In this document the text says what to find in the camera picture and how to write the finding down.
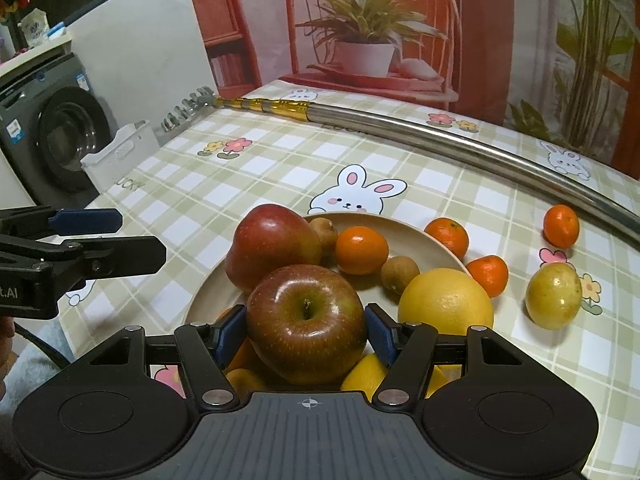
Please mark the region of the person's left hand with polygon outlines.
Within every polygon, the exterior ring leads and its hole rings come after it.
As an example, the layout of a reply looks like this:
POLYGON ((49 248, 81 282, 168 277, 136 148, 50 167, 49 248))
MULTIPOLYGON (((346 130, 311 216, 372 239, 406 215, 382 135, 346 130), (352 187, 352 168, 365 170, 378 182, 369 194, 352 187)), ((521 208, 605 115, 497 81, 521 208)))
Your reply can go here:
POLYGON ((12 318, 2 316, 0 318, 0 398, 6 393, 6 375, 15 361, 12 353, 13 338, 15 336, 15 326, 12 318))

